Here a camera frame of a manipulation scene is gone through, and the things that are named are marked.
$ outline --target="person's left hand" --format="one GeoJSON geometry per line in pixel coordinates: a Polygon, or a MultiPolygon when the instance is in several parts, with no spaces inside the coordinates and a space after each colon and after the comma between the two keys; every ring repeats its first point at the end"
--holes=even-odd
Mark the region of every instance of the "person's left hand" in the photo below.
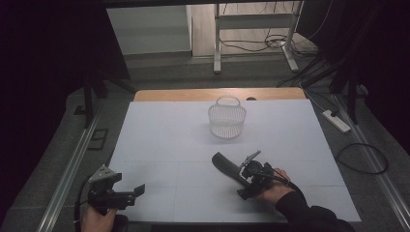
{"type": "Polygon", "coordinates": [[[117,209],[109,209],[102,216],[94,207],[88,205],[81,223],[81,232],[111,232],[117,209]]]}

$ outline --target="white board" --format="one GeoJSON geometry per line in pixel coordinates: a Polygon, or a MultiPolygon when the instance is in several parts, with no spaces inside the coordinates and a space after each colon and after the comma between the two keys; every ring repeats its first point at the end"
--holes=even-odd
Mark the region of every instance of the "white board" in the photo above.
{"type": "Polygon", "coordinates": [[[243,101],[241,135],[224,140],[209,129],[213,101],[131,102],[109,167],[123,173],[116,191],[145,193],[121,214],[147,222],[285,221],[275,208],[237,194],[241,186],[211,158],[255,159],[286,170],[306,196],[347,221],[360,221],[309,100],[243,101]]]}

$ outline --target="basket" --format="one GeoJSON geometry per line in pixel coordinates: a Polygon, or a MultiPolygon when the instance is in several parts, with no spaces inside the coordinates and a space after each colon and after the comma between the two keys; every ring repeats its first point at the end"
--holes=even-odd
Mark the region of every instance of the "basket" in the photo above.
{"type": "Polygon", "coordinates": [[[247,111],[234,96],[221,96],[208,109],[211,133],[219,138],[231,139],[241,134],[247,111]],[[222,104],[221,99],[233,99],[237,104],[222,104]]]}

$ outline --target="wall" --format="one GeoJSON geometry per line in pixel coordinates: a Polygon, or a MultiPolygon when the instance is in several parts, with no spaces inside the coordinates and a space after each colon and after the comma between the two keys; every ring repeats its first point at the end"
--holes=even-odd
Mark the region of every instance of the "wall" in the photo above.
{"type": "Polygon", "coordinates": [[[123,55],[190,51],[189,6],[108,9],[123,55]]]}

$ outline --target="white power strip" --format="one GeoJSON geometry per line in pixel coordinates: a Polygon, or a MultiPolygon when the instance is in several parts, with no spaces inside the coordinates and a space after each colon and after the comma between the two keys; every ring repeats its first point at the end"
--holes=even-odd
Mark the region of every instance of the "white power strip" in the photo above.
{"type": "Polygon", "coordinates": [[[342,133],[347,133],[350,131],[350,127],[347,126],[341,119],[339,119],[337,116],[333,117],[332,111],[326,110],[325,112],[322,113],[323,116],[325,116],[326,119],[329,120],[335,127],[338,128],[339,131],[342,133]]]}

